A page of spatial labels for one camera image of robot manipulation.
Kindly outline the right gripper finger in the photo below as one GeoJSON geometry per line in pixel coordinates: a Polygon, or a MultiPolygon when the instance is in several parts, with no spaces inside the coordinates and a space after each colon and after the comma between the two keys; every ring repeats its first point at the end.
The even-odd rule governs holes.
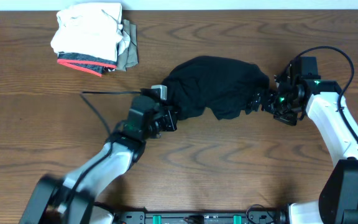
{"type": "Polygon", "coordinates": [[[258,112],[261,102],[263,101],[263,94],[255,93],[253,94],[250,101],[247,103],[247,114],[251,112],[258,112]]]}
{"type": "Polygon", "coordinates": [[[262,97],[262,111],[275,111],[275,100],[277,92],[275,90],[268,90],[262,97]]]}

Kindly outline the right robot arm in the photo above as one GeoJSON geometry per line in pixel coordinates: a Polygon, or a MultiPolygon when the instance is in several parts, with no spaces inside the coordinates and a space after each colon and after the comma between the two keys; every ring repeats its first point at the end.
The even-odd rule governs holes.
{"type": "Polygon", "coordinates": [[[258,88],[247,109],[266,111],[290,126],[308,117],[334,165],[317,200],[288,205],[274,222],[358,223],[358,125],[337,82],[311,79],[280,82],[277,90],[258,88]]]}

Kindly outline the black t-shirt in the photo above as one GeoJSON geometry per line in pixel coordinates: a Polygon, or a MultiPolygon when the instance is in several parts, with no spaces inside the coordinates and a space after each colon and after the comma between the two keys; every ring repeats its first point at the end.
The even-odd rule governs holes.
{"type": "Polygon", "coordinates": [[[168,104],[179,109],[179,120],[201,116],[206,108],[220,120],[251,113],[253,95],[268,90],[269,78],[256,64],[200,56],[175,67],[162,85],[168,104]]]}

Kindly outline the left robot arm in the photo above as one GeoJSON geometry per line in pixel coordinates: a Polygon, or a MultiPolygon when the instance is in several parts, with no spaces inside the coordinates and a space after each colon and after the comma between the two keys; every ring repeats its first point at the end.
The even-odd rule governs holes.
{"type": "Polygon", "coordinates": [[[132,100],[126,120],[117,124],[102,150],[61,179],[43,176],[20,219],[21,223],[113,223],[114,213],[96,198],[143,155],[146,140],[175,131],[177,111],[159,98],[132,100]]]}

